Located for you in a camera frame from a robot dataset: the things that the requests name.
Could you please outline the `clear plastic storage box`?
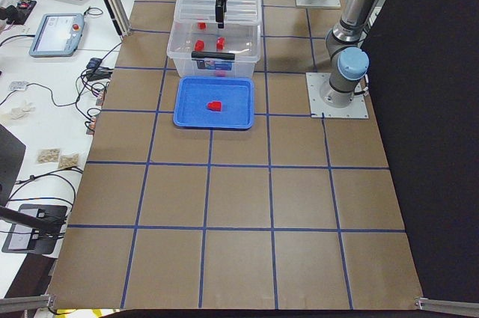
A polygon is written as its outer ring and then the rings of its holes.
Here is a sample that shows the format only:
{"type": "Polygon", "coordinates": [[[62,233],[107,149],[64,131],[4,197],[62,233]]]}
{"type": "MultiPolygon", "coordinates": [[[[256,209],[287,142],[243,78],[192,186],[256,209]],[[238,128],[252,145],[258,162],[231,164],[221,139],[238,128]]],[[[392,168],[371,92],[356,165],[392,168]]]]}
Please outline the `clear plastic storage box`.
{"type": "Polygon", "coordinates": [[[205,30],[198,28],[199,22],[178,22],[175,19],[171,27],[167,46],[167,55],[173,61],[179,76],[233,76],[251,77],[255,64],[261,57],[261,28],[258,25],[207,24],[205,30]],[[225,38],[225,49],[217,50],[216,41],[225,38]],[[194,59],[196,40],[203,40],[202,52],[228,52],[235,54],[234,61],[218,59],[194,59]]]}

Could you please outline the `teach pendant near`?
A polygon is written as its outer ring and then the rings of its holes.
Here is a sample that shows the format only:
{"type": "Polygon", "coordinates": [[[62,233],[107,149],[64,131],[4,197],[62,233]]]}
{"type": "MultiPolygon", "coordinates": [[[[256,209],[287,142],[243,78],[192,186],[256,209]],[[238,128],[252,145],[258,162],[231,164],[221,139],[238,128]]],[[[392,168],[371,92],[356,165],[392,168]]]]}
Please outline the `teach pendant near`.
{"type": "Polygon", "coordinates": [[[81,13],[48,13],[42,17],[29,55],[34,58],[70,57],[85,28],[81,13]]]}

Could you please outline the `blue plastic tray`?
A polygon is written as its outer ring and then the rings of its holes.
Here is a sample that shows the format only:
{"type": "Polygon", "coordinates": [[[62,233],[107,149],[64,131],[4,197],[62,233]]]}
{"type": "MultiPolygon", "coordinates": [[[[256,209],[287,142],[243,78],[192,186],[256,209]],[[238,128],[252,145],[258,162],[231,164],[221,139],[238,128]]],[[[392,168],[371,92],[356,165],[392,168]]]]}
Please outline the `blue plastic tray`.
{"type": "Polygon", "coordinates": [[[183,77],[173,122],[186,128],[250,129],[254,124],[254,83],[249,78],[183,77]]]}

